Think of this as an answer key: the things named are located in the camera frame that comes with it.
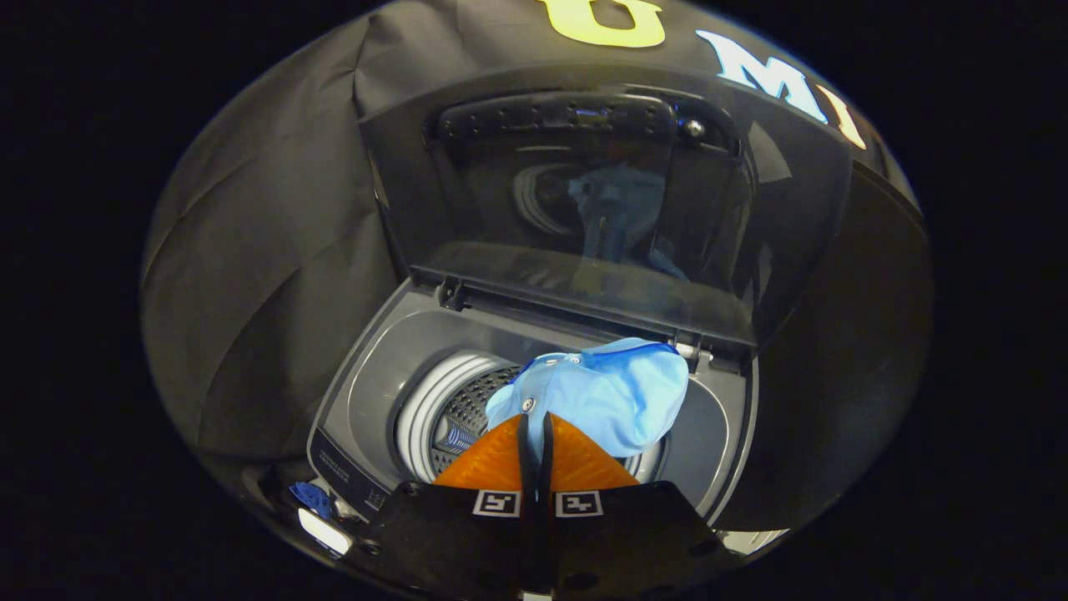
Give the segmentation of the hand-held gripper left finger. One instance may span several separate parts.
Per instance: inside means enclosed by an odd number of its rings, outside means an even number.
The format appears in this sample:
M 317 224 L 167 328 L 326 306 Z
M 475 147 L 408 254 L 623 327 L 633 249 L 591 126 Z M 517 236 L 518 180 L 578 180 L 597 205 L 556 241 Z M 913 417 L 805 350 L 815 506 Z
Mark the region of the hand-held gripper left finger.
M 420 597 L 519 597 L 535 507 L 527 415 L 506 420 L 442 474 L 402 483 L 359 536 L 359 570 Z

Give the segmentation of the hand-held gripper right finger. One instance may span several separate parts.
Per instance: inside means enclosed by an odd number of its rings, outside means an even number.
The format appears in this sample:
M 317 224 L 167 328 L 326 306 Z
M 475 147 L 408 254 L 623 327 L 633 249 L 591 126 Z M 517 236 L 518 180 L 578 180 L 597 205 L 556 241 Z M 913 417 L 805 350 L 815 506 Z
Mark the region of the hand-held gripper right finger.
M 736 570 L 736 554 L 674 483 L 634 483 L 557 415 L 546 415 L 544 434 L 552 596 L 676 597 Z

